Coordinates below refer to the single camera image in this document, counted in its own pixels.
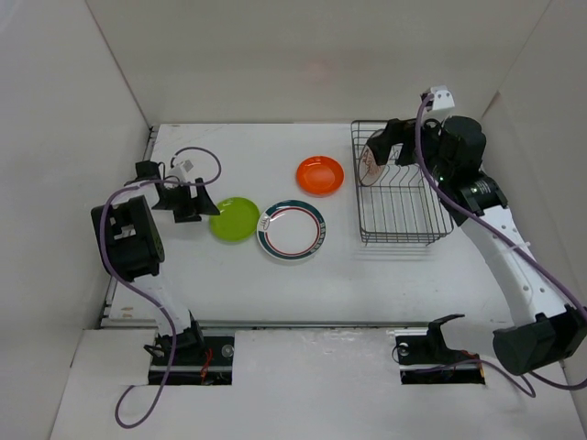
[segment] white enclosure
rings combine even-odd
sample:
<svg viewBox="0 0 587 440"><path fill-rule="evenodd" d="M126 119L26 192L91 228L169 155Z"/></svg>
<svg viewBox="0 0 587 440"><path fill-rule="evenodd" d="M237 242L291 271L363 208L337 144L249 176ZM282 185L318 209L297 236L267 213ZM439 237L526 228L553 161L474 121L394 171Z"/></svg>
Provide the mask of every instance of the white enclosure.
<svg viewBox="0 0 587 440"><path fill-rule="evenodd" d="M151 125L410 117L444 83L481 120L534 255L587 298L584 1L87 3L0 3L0 437L50 436L105 298L89 210L132 176ZM586 361L583 345L570 382ZM573 399L585 426L587 394Z"/></svg>

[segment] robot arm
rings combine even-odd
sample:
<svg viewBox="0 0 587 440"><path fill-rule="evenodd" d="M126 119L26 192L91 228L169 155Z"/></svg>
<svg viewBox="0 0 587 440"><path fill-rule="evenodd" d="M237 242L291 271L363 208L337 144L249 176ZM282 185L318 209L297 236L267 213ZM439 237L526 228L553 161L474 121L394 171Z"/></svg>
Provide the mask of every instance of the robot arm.
<svg viewBox="0 0 587 440"><path fill-rule="evenodd" d="M438 188L461 208L482 216L531 257L499 185L481 171L486 144L481 125L464 116L447 117L454 102L446 87L430 89L423 98L428 94L434 94L434 100L423 118L421 148ZM378 165L387 163L396 144L403 144L396 165L417 163L414 119L392 119L379 136L367 141ZM441 202L480 250L507 300L515 326L493 332L493 349L505 369L521 375L571 356L587 334L587 323L579 312L498 236Z"/></svg>
<svg viewBox="0 0 587 440"><path fill-rule="evenodd" d="M178 182L188 182L192 168L189 160L183 161L176 164L167 177L173 177ZM166 187L155 162L139 162L136 170L137 178L126 186L137 189L122 192L108 207L105 228L108 259L123 280L147 293L167 311L177 333L178 355L181 356L185 349L200 351L205 346L200 327L187 307L172 295L172 287L162 272L165 251L153 221L152 210L173 211L176 223L197 222L202 219L200 215L219 215L219 212L204 186L198 186L196 197L192 197L189 187ZM92 210L98 241L103 210L103 206ZM164 354L169 355L172 345L171 325L154 305L152 315L159 328L157 344Z"/></svg>

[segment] decorative plate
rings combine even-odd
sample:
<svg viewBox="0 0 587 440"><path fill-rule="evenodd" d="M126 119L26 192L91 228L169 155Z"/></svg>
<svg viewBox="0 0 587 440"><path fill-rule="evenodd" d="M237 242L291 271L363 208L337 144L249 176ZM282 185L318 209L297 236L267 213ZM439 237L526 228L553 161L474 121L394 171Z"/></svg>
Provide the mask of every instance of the decorative plate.
<svg viewBox="0 0 587 440"><path fill-rule="evenodd" d="M261 214L257 223L260 246L277 259L295 261L312 257L327 234L327 224L310 203L286 200Z"/></svg>

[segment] wire dish rack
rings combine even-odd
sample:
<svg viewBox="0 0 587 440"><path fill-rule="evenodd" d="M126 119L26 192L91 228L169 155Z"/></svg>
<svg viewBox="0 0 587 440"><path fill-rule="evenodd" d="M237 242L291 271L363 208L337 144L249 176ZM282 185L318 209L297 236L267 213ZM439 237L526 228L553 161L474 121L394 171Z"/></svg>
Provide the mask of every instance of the wire dish rack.
<svg viewBox="0 0 587 440"><path fill-rule="evenodd" d="M429 245L454 229L452 219L417 165L394 164L401 144L392 154L381 177L372 185L360 183L361 152L387 121L355 121L350 126L355 187L363 243L420 243Z"/></svg>

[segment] green plate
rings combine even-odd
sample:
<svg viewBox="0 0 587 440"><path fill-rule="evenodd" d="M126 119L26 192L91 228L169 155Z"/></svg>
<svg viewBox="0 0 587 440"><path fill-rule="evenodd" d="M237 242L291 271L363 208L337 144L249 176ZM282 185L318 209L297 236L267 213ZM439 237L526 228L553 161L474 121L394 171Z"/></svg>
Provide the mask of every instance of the green plate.
<svg viewBox="0 0 587 440"><path fill-rule="evenodd" d="M210 217L212 234L225 241L240 241L257 230L260 212L256 204L243 197L231 197L218 205L220 215Z"/></svg>

